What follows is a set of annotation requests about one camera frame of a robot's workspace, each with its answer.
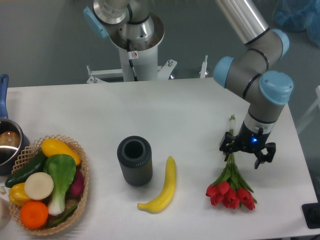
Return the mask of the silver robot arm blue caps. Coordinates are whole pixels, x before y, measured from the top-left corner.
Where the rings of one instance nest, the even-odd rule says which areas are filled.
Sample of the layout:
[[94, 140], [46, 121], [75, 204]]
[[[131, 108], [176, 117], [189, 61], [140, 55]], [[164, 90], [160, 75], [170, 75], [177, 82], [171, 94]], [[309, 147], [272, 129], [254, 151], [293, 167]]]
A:
[[[287, 35], [270, 29], [250, 0], [219, 0], [217, 5], [246, 46], [238, 58], [219, 60], [213, 79], [249, 103], [239, 133], [227, 133], [220, 150], [229, 156], [247, 152], [256, 156], [255, 167], [272, 162], [276, 145], [267, 139], [290, 99], [292, 79], [271, 66], [288, 50]], [[126, 82], [166, 80], [158, 68], [158, 45], [164, 37], [162, 21], [150, 12], [146, 0], [96, 0], [83, 10], [89, 27], [118, 48]]]

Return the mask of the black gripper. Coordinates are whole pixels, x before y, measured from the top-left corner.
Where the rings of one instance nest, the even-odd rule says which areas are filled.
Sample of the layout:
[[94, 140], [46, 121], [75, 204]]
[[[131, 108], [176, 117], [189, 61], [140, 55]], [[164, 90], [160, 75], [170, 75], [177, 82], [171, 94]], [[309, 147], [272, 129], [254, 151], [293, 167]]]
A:
[[250, 125], [243, 121], [239, 132], [233, 136], [227, 131], [219, 144], [219, 150], [223, 153], [246, 152], [256, 156], [254, 168], [258, 169], [260, 164], [271, 163], [276, 153], [276, 143], [266, 143], [271, 131], [266, 130], [263, 125]]

